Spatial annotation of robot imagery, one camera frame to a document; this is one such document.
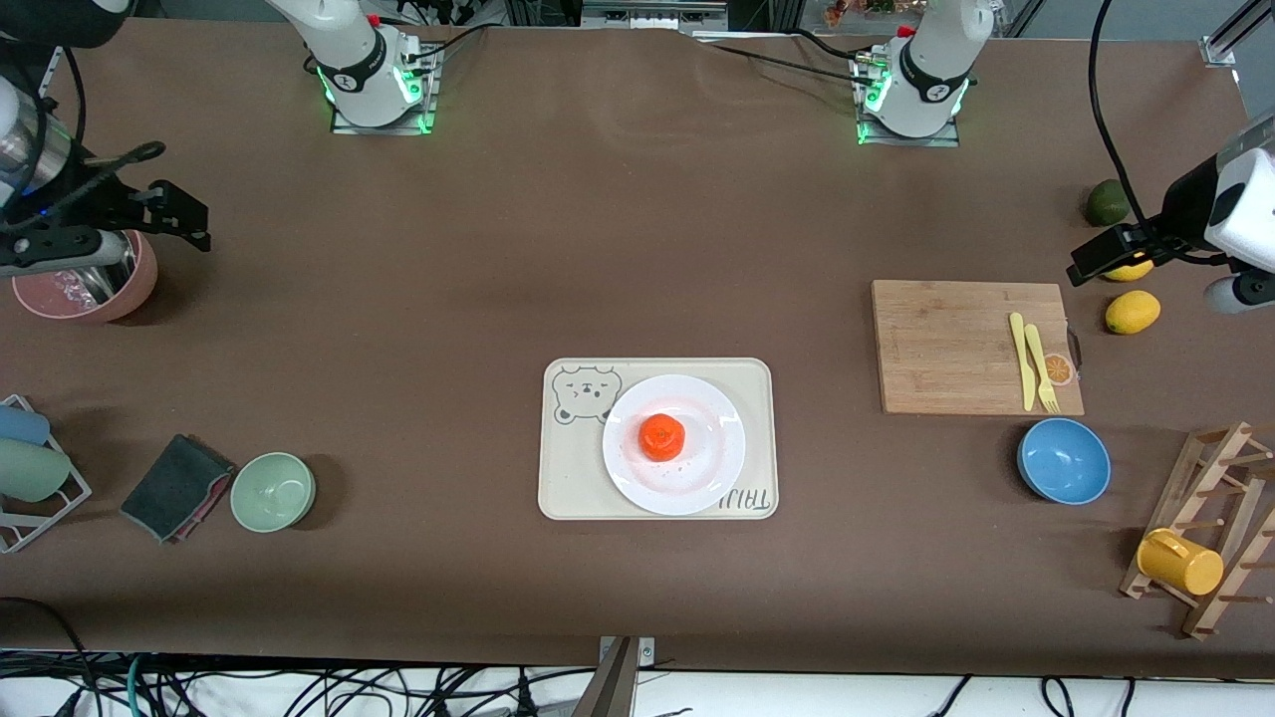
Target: floor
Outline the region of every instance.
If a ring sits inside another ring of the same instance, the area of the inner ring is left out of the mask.
[[[557,671],[533,670],[529,675]],[[405,672],[412,689],[432,689],[433,670]],[[363,675],[376,676],[376,671]],[[474,691],[500,690],[515,684],[518,674],[513,669],[493,669],[481,674],[467,689]],[[588,675],[564,676],[544,680],[532,686],[532,698],[541,707],[576,699],[588,684]],[[933,714],[947,699],[958,677],[908,677],[892,675],[764,675],[720,672],[649,672],[643,674],[634,700],[634,717],[924,717]],[[190,699],[207,714],[284,714],[293,699],[312,677],[280,675],[252,680],[208,677],[191,685]],[[395,689],[397,676],[381,684]],[[1085,717],[1116,717],[1119,714],[1127,684],[1123,680],[1066,680],[1075,714]],[[52,714],[71,693],[65,683],[45,679],[0,680],[0,716],[27,717]],[[342,688],[332,693],[333,707],[339,695],[351,691]],[[419,699],[412,704],[393,693],[381,693],[388,699],[351,699],[340,712],[346,717],[394,717],[419,709]],[[1058,709],[1066,713],[1061,693],[1051,686],[1051,695]],[[450,700],[448,707],[456,717],[470,717],[478,699]],[[107,717],[127,717],[127,709],[107,702]],[[514,707],[513,699],[502,698],[474,712],[472,717],[502,716],[501,707]],[[88,698],[80,699],[75,714],[88,717],[96,708]],[[314,704],[301,713],[317,717],[324,706]],[[950,717],[1015,714],[1019,717],[1051,717],[1053,713],[1040,695],[1040,681],[1026,677],[975,677],[959,695]],[[1198,717],[1201,714],[1244,714],[1246,717],[1275,717],[1275,685],[1146,681],[1137,684],[1130,704],[1130,717]]]

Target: yellow knife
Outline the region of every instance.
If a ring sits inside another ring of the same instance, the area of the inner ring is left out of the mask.
[[[1010,314],[1010,330],[1014,332],[1014,350],[1019,352],[1019,373],[1023,375],[1023,410],[1030,411],[1035,403],[1035,375],[1028,362],[1026,338],[1023,333],[1023,314]]]

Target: lime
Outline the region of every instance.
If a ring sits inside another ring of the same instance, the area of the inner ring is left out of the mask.
[[[1095,227],[1109,227],[1128,216],[1128,199],[1118,180],[1107,180],[1089,191],[1085,221]]]

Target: yellow lemon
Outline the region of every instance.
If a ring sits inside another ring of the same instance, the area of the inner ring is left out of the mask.
[[[1145,291],[1131,291],[1107,307],[1107,328],[1112,333],[1137,333],[1160,318],[1160,301]]]
[[[1145,277],[1146,274],[1151,273],[1151,269],[1154,268],[1155,268],[1154,262],[1142,262],[1141,264],[1136,264],[1133,267],[1121,267],[1118,269],[1112,269],[1105,274],[1103,274],[1103,278],[1111,279],[1113,282],[1131,282],[1131,281],[1137,281]]]

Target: brown tabletop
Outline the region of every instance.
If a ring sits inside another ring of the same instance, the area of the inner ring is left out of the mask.
[[[1077,199],[1112,168],[1085,52],[991,42],[961,147],[914,151],[857,145],[836,80],[672,32],[501,29],[449,60],[436,134],[351,138],[291,27],[131,20],[80,54],[87,144],[166,142],[124,176],[199,196],[215,249],[157,240],[124,324],[0,302],[0,387],[96,491],[0,559],[3,592],[96,649],[588,663],[598,635],[643,634],[681,667],[1270,675],[1271,609],[1200,643],[1172,601],[1116,589],[1184,431],[1271,418],[1275,311],[1209,314],[1219,269],[1154,272],[1164,316],[1136,337],[1099,330],[1121,287],[1063,288],[1114,462],[1090,505],[1024,487],[1030,421],[881,412],[871,279],[1066,285],[1095,233]],[[1151,209],[1244,122],[1191,43],[1112,43],[1102,80]],[[541,379],[564,356],[764,360],[778,513],[544,518]],[[223,501],[157,546],[116,509],[175,432],[305,457],[312,513],[260,536]],[[4,643],[61,644],[15,610]]]

